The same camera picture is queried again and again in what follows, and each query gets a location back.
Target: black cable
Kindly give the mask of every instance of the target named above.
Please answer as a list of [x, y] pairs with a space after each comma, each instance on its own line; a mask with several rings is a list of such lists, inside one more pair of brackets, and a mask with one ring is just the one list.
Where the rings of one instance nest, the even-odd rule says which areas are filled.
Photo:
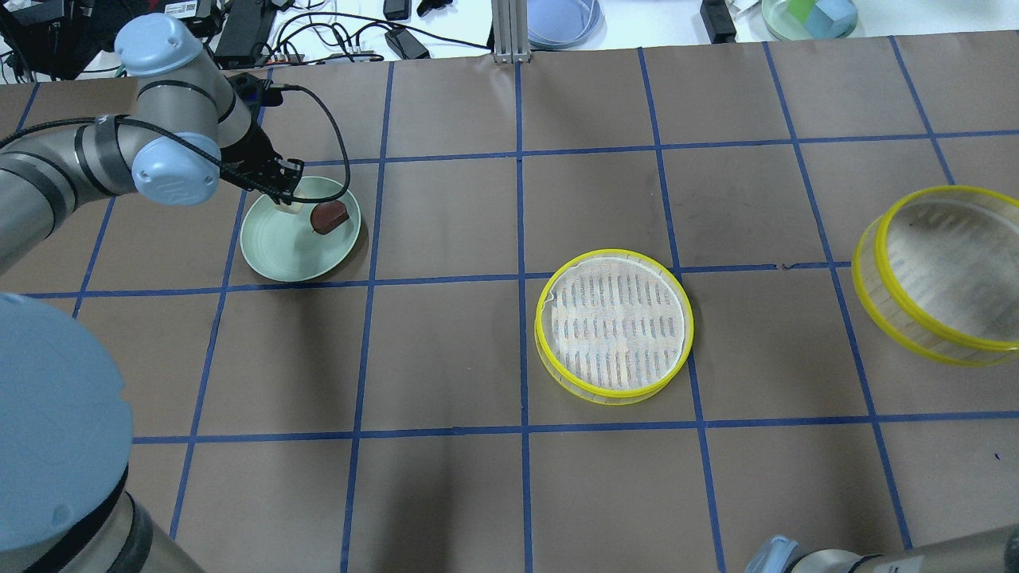
[[294, 36], [297, 36], [298, 34], [302, 33], [302, 32], [304, 32], [305, 30], [317, 29], [317, 28], [327, 28], [333, 34], [333, 37], [336, 39], [336, 43], [335, 44], [329, 44], [328, 42], [326, 42], [323, 39], [322, 40], [322, 44], [325, 45], [325, 46], [329, 46], [329, 47], [339, 48], [340, 51], [343, 52], [343, 56], [344, 57], [351, 58], [352, 54], [350, 53], [350, 51], [344, 46], [343, 38], [340, 36], [339, 32], [336, 31], [334, 28], [332, 28], [333, 23], [325, 23], [325, 22], [321, 22], [321, 21], [313, 21], [311, 23], [306, 23], [306, 24], [302, 25], [301, 28], [299, 28], [298, 30], [296, 30], [293, 32], [293, 34], [291, 34], [286, 39], [284, 39], [282, 42], [280, 42], [279, 44], [277, 44], [275, 48], [270, 48], [271, 51], [269, 52], [269, 57], [271, 58], [273, 54], [275, 54], [276, 52], [280, 52], [280, 51], [282, 51], [282, 53], [283, 53], [284, 56], [288, 56], [287, 48], [286, 48], [287, 46], [289, 46], [293, 50], [294, 55], [297, 55], [298, 49], [297, 49], [297, 47], [294, 47], [293, 43], [290, 42], [291, 38], [293, 38]]
[[83, 69], [81, 73], [106, 73], [107, 71], [116, 71], [120, 69], [119, 65], [113, 67], [107, 67], [105, 69]]
[[7, 56], [9, 56], [9, 55], [11, 55], [13, 53], [14, 53], [14, 50], [11, 50], [11, 51], [3, 53], [3, 54], [0, 54], [0, 76], [3, 76], [3, 83], [4, 83], [4, 85], [8, 85], [8, 86], [10, 85], [10, 82], [7, 81], [7, 69], [6, 69], [7, 64], [4, 63], [4, 58], [6, 58]]
[[[21, 47], [17, 45], [17, 41], [14, 40], [14, 35], [11, 34], [10, 30], [7, 29], [7, 24], [3, 18], [0, 18], [0, 35], [3, 35], [4, 40], [7, 41], [8, 46], [10, 47], [11, 51], [14, 52], [14, 55], [17, 56], [17, 59], [21, 60], [21, 65], [24, 66], [24, 70], [28, 72], [29, 79], [35, 82], [36, 74], [35, 72], [32, 71], [32, 66], [29, 65], [29, 58], [25, 57], [24, 50], [22, 50]], [[11, 66], [11, 71], [14, 72], [15, 82], [20, 84], [22, 80], [21, 75], [17, 72], [17, 69], [14, 66]]]
[[361, 33], [372, 28], [381, 28], [382, 30], [389, 32], [395, 27], [388, 22], [382, 23], [378, 21], [373, 21], [366, 23], [365, 25], [359, 28], [358, 31], [354, 33], [354, 44], [358, 47], [361, 47]]
[[[309, 16], [309, 15], [314, 15], [314, 16], [343, 16], [343, 17], [348, 17], [348, 18], [354, 18], [354, 19], [360, 19], [360, 20], [367, 20], [367, 21], [374, 21], [374, 22], [379, 22], [379, 23], [390, 23], [388, 20], [383, 20], [383, 19], [379, 19], [379, 18], [373, 18], [371, 16], [362, 16], [360, 14], [351, 14], [351, 13], [347, 13], [347, 12], [310, 12], [310, 13], [303, 13], [301, 15], [291, 17], [290, 19], [284, 21], [281, 27], [279, 27], [279, 32], [276, 34], [276, 44], [277, 45], [280, 44], [280, 38], [283, 35], [283, 31], [286, 30], [286, 28], [289, 24], [293, 23], [293, 21], [297, 20], [297, 19], [299, 19], [299, 18], [303, 18], [303, 17]], [[481, 49], [481, 50], [485, 50], [486, 52], [491, 52], [491, 49], [488, 46], [483, 46], [481, 44], [475, 44], [473, 42], [467, 42], [465, 40], [455, 40], [453, 38], [446, 38], [444, 36], [439, 36], [437, 34], [432, 34], [431, 32], [426, 32], [424, 30], [421, 30], [420, 28], [414, 28], [414, 27], [411, 27], [411, 25], [403, 25], [401, 24], [400, 28], [406, 28], [407, 30], [410, 30], [412, 32], [417, 32], [419, 34], [424, 34], [425, 36], [428, 36], [430, 38], [434, 38], [436, 40], [440, 40], [442, 42], [449, 42], [449, 43], [452, 43], [452, 44], [462, 44], [464, 46], [470, 46], [472, 48], [478, 48], [478, 49]], [[290, 40], [291, 38], [293, 38], [292, 34], [290, 36], [288, 36], [286, 39]]]
[[[343, 158], [343, 172], [345, 178], [343, 180], [343, 185], [340, 187], [340, 190], [329, 197], [322, 197], [315, 199], [309, 199], [304, 197], [290, 197], [287, 194], [280, 193], [278, 190], [272, 189], [259, 181], [256, 181], [255, 179], [252, 179], [248, 175], [245, 175], [244, 173], [240, 173], [239, 171], [230, 167], [229, 165], [226, 165], [215, 156], [206, 152], [204, 149], [196, 146], [195, 144], [189, 142], [187, 140], [184, 140], [183, 138], [177, 136], [173, 132], [170, 132], [169, 129], [156, 125], [155, 123], [150, 123], [148, 121], [142, 121], [141, 119], [133, 119], [130, 117], [116, 117], [114, 118], [114, 121], [116, 121], [117, 124], [120, 125], [130, 125], [132, 127], [140, 127], [142, 129], [148, 129], [150, 132], [159, 134], [160, 136], [163, 136], [164, 138], [167, 138], [183, 146], [184, 148], [193, 151], [194, 153], [198, 154], [206, 161], [209, 161], [213, 165], [219, 167], [219, 170], [221, 172], [231, 175], [236, 180], [250, 187], [251, 190], [259, 191], [265, 195], [268, 195], [270, 198], [274, 198], [277, 200], [283, 199], [286, 201], [290, 201], [292, 203], [309, 203], [309, 204], [328, 203], [330, 201], [335, 201], [339, 199], [346, 193], [346, 190], [351, 186], [351, 161], [346, 153], [346, 144], [343, 142], [343, 135], [339, 131], [339, 125], [336, 124], [336, 118], [332, 116], [332, 112], [329, 111], [329, 108], [325, 105], [325, 102], [323, 102], [321, 98], [319, 98], [314, 92], [312, 92], [308, 88], [305, 88], [304, 86], [281, 85], [279, 86], [279, 89], [284, 92], [304, 92], [305, 94], [310, 96], [313, 100], [315, 100], [315, 103], [317, 103], [319, 107], [322, 108], [322, 111], [329, 119], [329, 124], [332, 126], [333, 133], [336, 135], [336, 142], [339, 144], [339, 152]], [[25, 127], [0, 140], [0, 149], [7, 147], [11, 143], [25, 136], [35, 134], [36, 132], [42, 132], [44, 129], [51, 129], [54, 127], [63, 127], [66, 125], [88, 124], [88, 123], [93, 123], [94, 121], [95, 121], [94, 117], [72, 117], [69, 119], [57, 119], [54, 121], [46, 121], [43, 123], [39, 123], [37, 125], [32, 125], [31, 127]]]

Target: light blue joint cover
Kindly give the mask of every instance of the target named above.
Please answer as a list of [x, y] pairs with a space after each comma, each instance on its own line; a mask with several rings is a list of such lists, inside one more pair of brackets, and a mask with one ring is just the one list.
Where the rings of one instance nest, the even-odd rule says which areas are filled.
[[173, 16], [139, 16], [117, 33], [113, 50], [127, 73], [145, 77], [186, 65], [202, 53], [202, 43]]
[[789, 537], [775, 535], [750, 560], [744, 573], [783, 573], [798, 546], [799, 543]]
[[76, 320], [0, 293], [0, 552], [65, 532], [116, 487], [130, 406], [109, 353]]
[[[220, 158], [216, 142], [202, 134], [177, 136]], [[139, 193], [163, 205], [198, 205], [208, 201], [219, 186], [219, 167], [165, 137], [138, 152], [130, 172]]]

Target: white table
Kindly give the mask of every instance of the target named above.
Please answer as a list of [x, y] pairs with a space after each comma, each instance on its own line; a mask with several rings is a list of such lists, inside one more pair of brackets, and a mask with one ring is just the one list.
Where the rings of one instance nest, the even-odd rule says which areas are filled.
[[[299, 0], [299, 5], [314, 5], [317, 0]], [[383, 18], [383, 0], [328, 0], [319, 10], [357, 13]], [[638, 46], [676, 46], [707, 44], [708, 37], [700, 17], [700, 0], [599, 0], [604, 17], [594, 33], [577, 46], [578, 50], [606, 50], [635, 48]], [[454, 0], [441, 10], [433, 10], [424, 18], [414, 13], [419, 0], [412, 1], [412, 17], [404, 21], [439, 36], [484, 44], [492, 23], [491, 3], [488, 0]], [[1019, 29], [1019, 0], [856, 0], [860, 11], [860, 24], [853, 33], [860, 36], [890, 36], [936, 34], [948, 32], [979, 32]], [[285, 20], [302, 13], [292, 8], [276, 17], [276, 30]], [[315, 16], [318, 21], [329, 21], [325, 16]], [[339, 19], [353, 33], [363, 21]], [[760, 9], [755, 8], [736, 20], [740, 42], [773, 40], [764, 28]], [[291, 24], [288, 31], [299, 28]], [[386, 59], [396, 59], [382, 36], [375, 28], [362, 35], [362, 48], [374, 50]], [[482, 50], [448, 44], [421, 36], [433, 58], [458, 57], [484, 53]], [[332, 48], [322, 45], [311, 30], [294, 39], [298, 49], [309, 58], [329, 55]], [[114, 54], [100, 53], [89, 66], [103, 69], [117, 65]], [[82, 79], [96, 77], [83, 73]]]

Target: table surface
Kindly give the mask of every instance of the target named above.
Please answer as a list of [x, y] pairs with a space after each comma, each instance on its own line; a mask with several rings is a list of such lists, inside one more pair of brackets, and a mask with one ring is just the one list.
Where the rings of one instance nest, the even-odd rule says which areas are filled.
[[[85, 205], [0, 290], [109, 349], [128, 489], [210, 571], [742, 571], [779, 533], [951, 538], [1019, 515], [1019, 362], [900, 348], [849, 259], [912, 191], [1019, 197], [1017, 51], [1006, 32], [277, 69], [351, 148], [367, 216], [336, 269], [252, 272], [254, 198], [224, 184], [194, 208]], [[135, 84], [2, 93], [8, 132], [129, 112]], [[301, 96], [263, 117], [341, 178], [323, 123]], [[558, 387], [531, 330], [551, 272], [606, 247], [671, 267], [697, 321], [687, 367], [627, 407]]]

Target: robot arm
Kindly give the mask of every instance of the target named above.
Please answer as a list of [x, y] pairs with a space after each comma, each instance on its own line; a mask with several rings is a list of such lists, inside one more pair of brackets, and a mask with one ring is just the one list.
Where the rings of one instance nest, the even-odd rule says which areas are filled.
[[128, 22], [115, 47], [139, 77], [137, 114], [100, 116], [0, 149], [0, 273], [85, 203], [135, 191], [170, 205], [211, 197], [219, 167], [153, 126], [231, 167], [224, 179], [251, 189], [245, 184], [254, 177], [292, 197], [303, 162], [273, 150], [237, 95], [259, 92], [255, 79], [233, 80], [235, 91], [186, 28], [163, 14]]

